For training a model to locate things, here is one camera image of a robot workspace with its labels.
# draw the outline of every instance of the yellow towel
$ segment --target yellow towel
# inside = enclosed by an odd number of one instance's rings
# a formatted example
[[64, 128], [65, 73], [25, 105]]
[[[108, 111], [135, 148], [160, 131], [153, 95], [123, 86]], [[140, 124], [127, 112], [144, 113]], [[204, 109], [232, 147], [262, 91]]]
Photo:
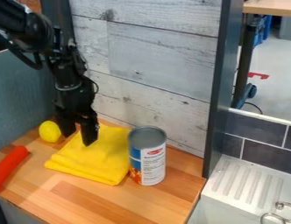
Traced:
[[45, 167], [111, 186], [119, 184], [129, 169], [127, 135], [129, 129], [100, 125], [99, 138], [90, 146], [78, 132]]

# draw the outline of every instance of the wooden countertop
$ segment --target wooden countertop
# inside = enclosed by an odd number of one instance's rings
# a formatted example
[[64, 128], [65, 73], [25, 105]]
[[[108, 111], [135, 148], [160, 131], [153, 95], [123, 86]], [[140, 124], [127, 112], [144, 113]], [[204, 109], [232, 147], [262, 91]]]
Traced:
[[188, 218], [205, 182], [202, 159], [173, 147], [167, 147], [167, 176], [155, 186], [138, 185], [129, 177], [109, 186], [44, 168], [67, 140], [45, 143], [34, 129], [1, 149], [0, 160], [14, 145], [27, 147], [31, 155], [11, 175], [0, 198], [48, 223], [179, 224]]
[[249, 0], [244, 13], [291, 17], [291, 0]]

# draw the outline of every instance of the yellow ball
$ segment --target yellow ball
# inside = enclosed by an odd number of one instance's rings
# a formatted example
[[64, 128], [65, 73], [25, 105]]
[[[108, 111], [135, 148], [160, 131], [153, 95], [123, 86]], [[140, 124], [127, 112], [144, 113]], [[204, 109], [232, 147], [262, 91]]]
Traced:
[[39, 136], [48, 143], [56, 143], [61, 136], [61, 131], [55, 122], [46, 121], [39, 126]]

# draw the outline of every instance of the white wooden wall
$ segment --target white wooden wall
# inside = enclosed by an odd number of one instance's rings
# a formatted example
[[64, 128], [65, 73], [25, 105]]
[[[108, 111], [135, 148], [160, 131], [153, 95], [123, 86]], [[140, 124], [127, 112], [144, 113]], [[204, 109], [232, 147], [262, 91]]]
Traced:
[[70, 0], [106, 119], [155, 125], [202, 157], [221, 0]]

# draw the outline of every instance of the metal can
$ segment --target metal can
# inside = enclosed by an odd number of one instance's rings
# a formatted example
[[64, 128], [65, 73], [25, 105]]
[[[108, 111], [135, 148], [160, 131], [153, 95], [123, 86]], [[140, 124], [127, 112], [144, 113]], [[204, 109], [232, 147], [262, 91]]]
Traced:
[[152, 126], [137, 127], [128, 138], [131, 178], [142, 186], [157, 185], [166, 176], [166, 132]]

